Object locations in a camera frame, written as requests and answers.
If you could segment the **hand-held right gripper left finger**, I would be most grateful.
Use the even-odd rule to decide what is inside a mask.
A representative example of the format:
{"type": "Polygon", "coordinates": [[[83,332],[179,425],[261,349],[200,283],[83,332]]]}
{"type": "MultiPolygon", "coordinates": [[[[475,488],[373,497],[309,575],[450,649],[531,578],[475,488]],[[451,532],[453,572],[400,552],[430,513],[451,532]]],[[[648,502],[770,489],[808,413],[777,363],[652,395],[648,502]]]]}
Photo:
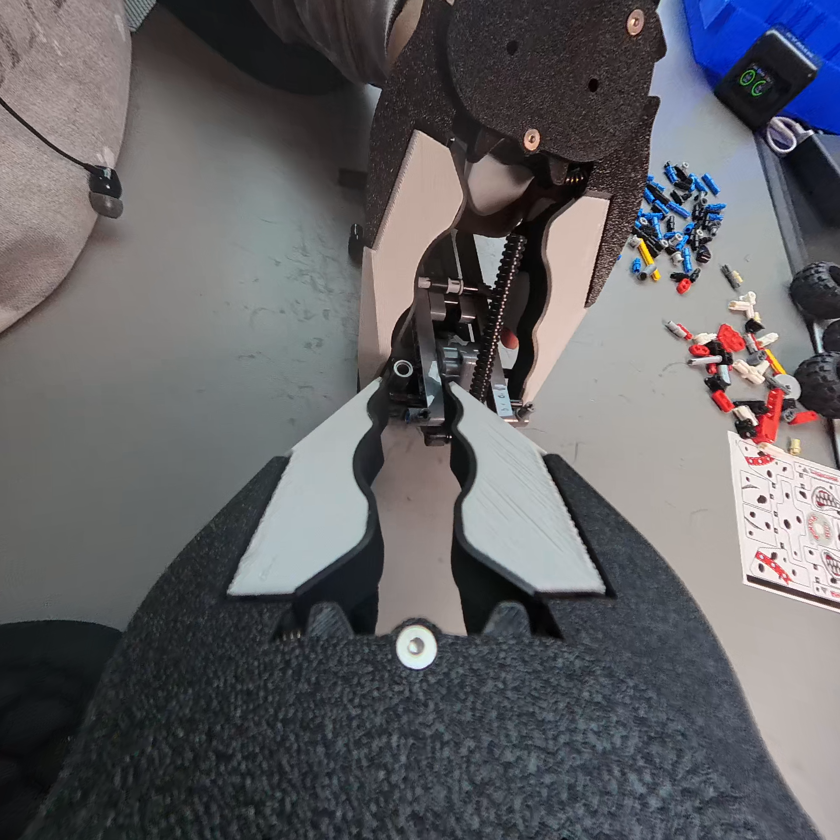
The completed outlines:
{"type": "Polygon", "coordinates": [[[373,483],[384,465],[385,379],[374,379],[283,458],[227,596],[312,608],[337,604],[357,634],[373,635],[384,540],[373,483]]]}

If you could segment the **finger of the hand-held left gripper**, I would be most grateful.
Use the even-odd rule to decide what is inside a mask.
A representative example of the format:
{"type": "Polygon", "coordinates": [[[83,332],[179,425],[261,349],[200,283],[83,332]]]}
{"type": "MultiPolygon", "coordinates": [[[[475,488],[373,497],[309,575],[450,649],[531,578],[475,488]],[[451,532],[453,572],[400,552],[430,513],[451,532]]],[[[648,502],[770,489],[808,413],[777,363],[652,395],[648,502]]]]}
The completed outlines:
{"type": "Polygon", "coordinates": [[[508,379],[509,393],[522,404],[535,402],[586,314],[610,203],[607,196],[583,196],[526,223],[520,273],[528,295],[508,379]]]}
{"type": "Polygon", "coordinates": [[[417,270],[458,222],[465,188],[451,150],[415,130],[373,246],[362,260],[358,373],[375,379],[392,353],[394,328],[413,305],[417,270]]]}

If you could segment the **pile of blue black pins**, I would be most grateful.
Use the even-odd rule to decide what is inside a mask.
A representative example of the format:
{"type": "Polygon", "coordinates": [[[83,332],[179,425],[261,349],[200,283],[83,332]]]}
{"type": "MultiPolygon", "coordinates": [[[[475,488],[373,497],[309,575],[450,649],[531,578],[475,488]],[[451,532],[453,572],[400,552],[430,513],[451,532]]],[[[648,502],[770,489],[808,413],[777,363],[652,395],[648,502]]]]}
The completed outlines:
{"type": "Polygon", "coordinates": [[[637,280],[667,277],[680,296],[688,294],[711,262],[711,245],[725,219],[720,192],[710,173],[696,173],[686,162],[667,161],[661,180],[647,176],[626,243],[635,253],[630,270],[637,280]]]}

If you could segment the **pile of red white pieces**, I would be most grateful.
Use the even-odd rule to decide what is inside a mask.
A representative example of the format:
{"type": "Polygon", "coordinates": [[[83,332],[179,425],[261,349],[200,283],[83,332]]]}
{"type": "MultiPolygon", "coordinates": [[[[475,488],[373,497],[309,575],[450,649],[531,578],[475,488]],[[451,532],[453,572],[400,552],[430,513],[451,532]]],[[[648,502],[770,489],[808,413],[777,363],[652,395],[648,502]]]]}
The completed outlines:
{"type": "Polygon", "coordinates": [[[776,318],[762,310],[769,297],[742,283],[740,274],[721,265],[731,286],[727,317],[714,329],[691,329],[667,320],[666,329],[686,346],[686,364],[703,372],[710,399],[732,422],[734,433],[755,444],[769,444],[793,456],[802,455],[802,430],[825,427],[824,418],[799,402],[796,365],[811,354],[800,317],[786,294],[778,291],[791,311],[794,326],[778,330],[776,318]]]}

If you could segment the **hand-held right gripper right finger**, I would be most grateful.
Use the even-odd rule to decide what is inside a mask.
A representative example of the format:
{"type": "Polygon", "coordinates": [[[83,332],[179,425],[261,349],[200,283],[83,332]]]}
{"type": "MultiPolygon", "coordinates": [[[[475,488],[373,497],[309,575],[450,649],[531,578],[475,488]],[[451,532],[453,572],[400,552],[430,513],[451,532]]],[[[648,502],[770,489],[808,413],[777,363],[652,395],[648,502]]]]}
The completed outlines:
{"type": "Polygon", "coordinates": [[[605,598],[606,580],[551,469],[557,458],[456,383],[448,415],[459,484],[451,568],[467,634],[512,603],[532,633],[561,635],[551,605],[605,598]]]}

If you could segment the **black power bank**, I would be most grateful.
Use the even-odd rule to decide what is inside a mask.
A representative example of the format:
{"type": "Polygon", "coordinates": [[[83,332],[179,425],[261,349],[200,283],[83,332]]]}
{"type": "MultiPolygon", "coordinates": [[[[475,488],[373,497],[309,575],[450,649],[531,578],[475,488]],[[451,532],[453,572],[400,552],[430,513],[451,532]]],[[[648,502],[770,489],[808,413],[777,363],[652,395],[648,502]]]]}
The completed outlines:
{"type": "Polygon", "coordinates": [[[751,131],[782,113],[816,79],[821,63],[797,38],[771,28],[719,80],[714,95],[751,131]]]}

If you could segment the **black mesh pad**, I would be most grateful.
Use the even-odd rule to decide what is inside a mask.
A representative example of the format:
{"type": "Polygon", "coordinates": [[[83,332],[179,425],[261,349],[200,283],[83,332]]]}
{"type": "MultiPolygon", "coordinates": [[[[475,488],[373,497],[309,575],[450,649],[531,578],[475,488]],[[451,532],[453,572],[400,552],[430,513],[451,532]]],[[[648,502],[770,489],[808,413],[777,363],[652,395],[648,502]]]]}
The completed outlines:
{"type": "Polygon", "coordinates": [[[35,818],[121,636],[98,623],[1,625],[2,839],[35,818]]]}

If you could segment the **black power adapter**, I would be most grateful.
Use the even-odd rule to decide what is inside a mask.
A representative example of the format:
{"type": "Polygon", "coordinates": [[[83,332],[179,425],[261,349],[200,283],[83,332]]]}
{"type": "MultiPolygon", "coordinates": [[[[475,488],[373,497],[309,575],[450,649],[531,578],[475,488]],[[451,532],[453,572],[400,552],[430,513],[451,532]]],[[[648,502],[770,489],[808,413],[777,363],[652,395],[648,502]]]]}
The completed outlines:
{"type": "Polygon", "coordinates": [[[785,157],[808,203],[826,224],[839,226],[839,135],[814,133],[785,157]]]}

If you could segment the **white sticker sheet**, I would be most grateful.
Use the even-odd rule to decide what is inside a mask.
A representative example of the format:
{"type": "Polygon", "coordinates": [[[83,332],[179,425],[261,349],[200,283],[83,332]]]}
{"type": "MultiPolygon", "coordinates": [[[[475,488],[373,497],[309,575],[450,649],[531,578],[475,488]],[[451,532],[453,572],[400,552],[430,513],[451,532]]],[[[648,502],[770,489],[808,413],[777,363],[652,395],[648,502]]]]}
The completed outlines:
{"type": "Polygon", "coordinates": [[[839,611],[839,473],[728,433],[745,585],[839,611]]]}

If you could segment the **person's left forearm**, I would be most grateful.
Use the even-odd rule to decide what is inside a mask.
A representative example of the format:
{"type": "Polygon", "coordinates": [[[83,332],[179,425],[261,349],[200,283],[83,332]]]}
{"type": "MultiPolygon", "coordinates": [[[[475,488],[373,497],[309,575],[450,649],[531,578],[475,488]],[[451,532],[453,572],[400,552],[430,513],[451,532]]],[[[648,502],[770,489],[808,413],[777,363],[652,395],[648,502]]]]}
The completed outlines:
{"type": "Polygon", "coordinates": [[[308,23],[319,51],[350,81],[381,88],[413,36],[425,1],[317,1],[308,23]]]}

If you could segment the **grey black toy chassis model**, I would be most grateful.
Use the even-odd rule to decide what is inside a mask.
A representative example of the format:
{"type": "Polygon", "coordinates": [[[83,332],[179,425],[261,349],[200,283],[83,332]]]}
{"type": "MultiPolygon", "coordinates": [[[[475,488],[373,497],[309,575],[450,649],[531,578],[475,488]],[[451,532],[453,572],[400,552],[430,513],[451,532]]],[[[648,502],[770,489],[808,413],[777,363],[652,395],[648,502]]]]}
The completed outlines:
{"type": "Polygon", "coordinates": [[[413,364],[427,411],[422,422],[407,426],[422,435],[426,446],[443,447],[452,440],[444,385],[456,383],[472,393],[476,372],[484,375],[484,403],[489,409],[515,427],[528,424],[533,404],[522,404],[509,393],[512,362],[506,362],[506,352],[513,351],[499,341],[502,328],[508,327],[506,319],[513,315],[515,283],[508,247],[500,259],[497,282],[489,286],[474,235],[458,230],[421,262],[413,305],[394,328],[383,376],[389,384],[396,360],[413,364]]]}

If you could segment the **plain blue bin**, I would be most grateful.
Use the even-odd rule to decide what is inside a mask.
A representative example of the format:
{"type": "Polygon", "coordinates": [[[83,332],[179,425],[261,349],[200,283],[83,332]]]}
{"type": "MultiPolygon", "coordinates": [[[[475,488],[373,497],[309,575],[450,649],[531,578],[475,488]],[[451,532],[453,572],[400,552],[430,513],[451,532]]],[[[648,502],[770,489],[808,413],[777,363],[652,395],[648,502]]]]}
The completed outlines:
{"type": "Polygon", "coordinates": [[[821,68],[781,115],[839,133],[838,1],[685,1],[684,7],[694,57],[713,90],[769,29],[798,39],[821,68]]]}

